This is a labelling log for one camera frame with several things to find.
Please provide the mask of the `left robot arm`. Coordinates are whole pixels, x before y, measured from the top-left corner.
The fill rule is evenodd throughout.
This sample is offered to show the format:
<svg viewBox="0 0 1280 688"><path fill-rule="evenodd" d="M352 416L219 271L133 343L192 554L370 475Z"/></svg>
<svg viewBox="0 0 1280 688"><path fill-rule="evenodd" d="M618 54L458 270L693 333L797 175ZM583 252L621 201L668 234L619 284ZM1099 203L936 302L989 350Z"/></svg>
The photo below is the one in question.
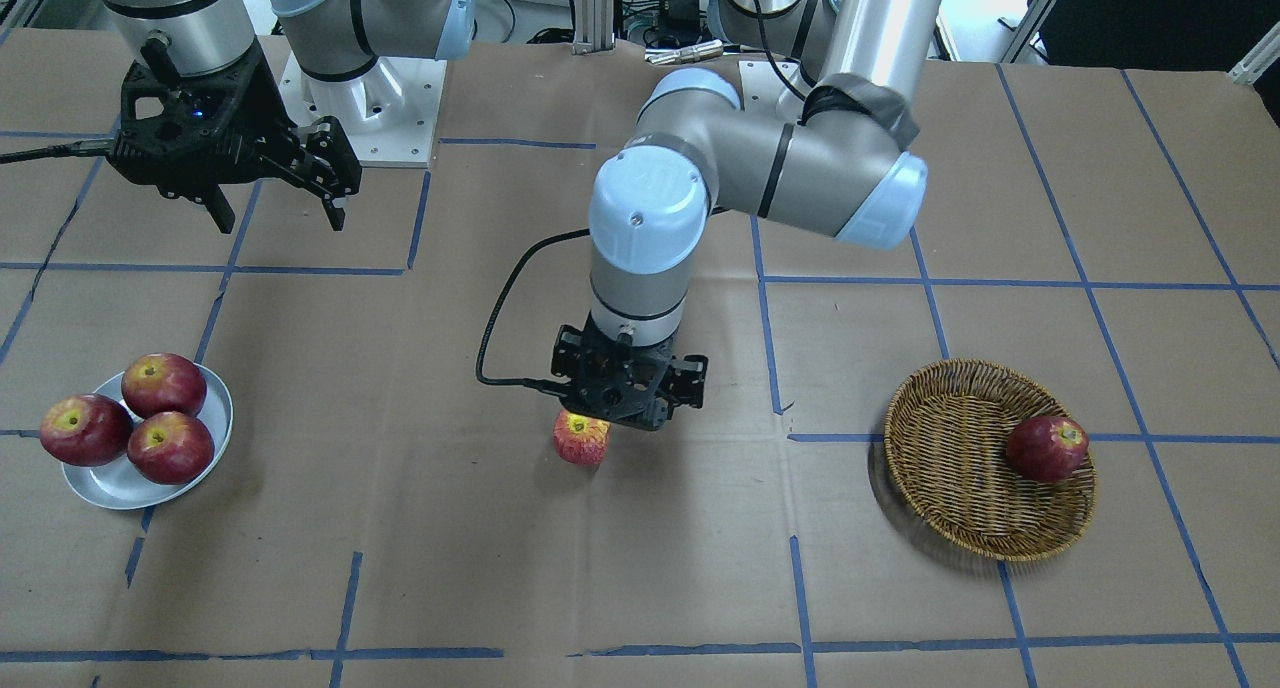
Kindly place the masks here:
<svg viewBox="0 0 1280 688"><path fill-rule="evenodd" d="M928 168L909 147L913 97L941 0L841 0L818 81L795 118L750 113L713 70L668 73L591 191L591 306L563 325L550 381L570 413L655 430L700 407L704 356L675 338L710 214L730 208L893 249L922 208Z"/></svg>

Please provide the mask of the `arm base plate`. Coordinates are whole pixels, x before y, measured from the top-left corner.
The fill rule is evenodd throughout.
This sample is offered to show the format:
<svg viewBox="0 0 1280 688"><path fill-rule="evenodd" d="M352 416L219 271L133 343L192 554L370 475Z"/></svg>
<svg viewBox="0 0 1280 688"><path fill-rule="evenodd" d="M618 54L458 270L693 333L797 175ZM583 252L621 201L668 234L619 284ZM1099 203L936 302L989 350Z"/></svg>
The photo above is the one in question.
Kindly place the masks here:
<svg viewBox="0 0 1280 688"><path fill-rule="evenodd" d="M279 83L291 119L339 119L362 168L428 169L448 61L384 56L346 82L315 79L291 55Z"/></svg>
<svg viewBox="0 0 1280 688"><path fill-rule="evenodd" d="M800 68L795 61L778 61L778 70L765 58L744 58L739 63L742 109L753 116L796 121L803 113L804 98L797 97L778 77L781 73L801 95L806 92Z"/></svg>

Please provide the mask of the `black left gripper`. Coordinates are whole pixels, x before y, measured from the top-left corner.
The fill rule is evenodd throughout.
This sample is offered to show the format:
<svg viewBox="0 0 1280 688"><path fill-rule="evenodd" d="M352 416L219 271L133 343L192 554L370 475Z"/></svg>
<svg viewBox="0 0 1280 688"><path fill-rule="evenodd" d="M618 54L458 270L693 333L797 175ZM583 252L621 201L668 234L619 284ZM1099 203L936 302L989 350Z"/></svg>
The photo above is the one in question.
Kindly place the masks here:
<svg viewBox="0 0 1280 688"><path fill-rule="evenodd" d="M659 430L678 407L703 405L708 364L707 356L675 356L675 338L636 347L626 334L607 338L588 318L581 329L559 327L550 372L564 382L550 393L570 413Z"/></svg>

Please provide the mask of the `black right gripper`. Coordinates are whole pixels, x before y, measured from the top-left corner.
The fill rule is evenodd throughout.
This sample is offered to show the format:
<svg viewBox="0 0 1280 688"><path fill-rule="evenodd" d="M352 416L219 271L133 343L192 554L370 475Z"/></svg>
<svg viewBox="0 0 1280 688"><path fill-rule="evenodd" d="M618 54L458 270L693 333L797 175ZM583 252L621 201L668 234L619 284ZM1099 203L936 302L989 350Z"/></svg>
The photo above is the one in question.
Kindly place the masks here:
<svg viewBox="0 0 1280 688"><path fill-rule="evenodd" d="M278 178L317 197L333 231L362 168L337 116L296 127L260 41L221 69L183 75L166 40L146 40L122 82L122 120L106 155L120 176L191 199L229 234L236 211L221 185Z"/></svg>

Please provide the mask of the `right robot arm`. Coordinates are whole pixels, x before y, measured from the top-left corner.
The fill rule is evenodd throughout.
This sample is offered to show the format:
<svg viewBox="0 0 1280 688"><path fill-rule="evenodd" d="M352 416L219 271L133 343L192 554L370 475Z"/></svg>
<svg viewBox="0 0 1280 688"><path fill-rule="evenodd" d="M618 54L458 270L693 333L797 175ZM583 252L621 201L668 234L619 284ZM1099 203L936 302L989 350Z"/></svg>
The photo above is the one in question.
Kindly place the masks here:
<svg viewBox="0 0 1280 688"><path fill-rule="evenodd" d="M276 178L316 196L334 231L360 191L351 136L407 116L394 59L454 60L474 0L269 0L317 115L293 119L243 0L100 0L133 64L119 130L93 152L134 185L202 206L229 233L223 185Z"/></svg>

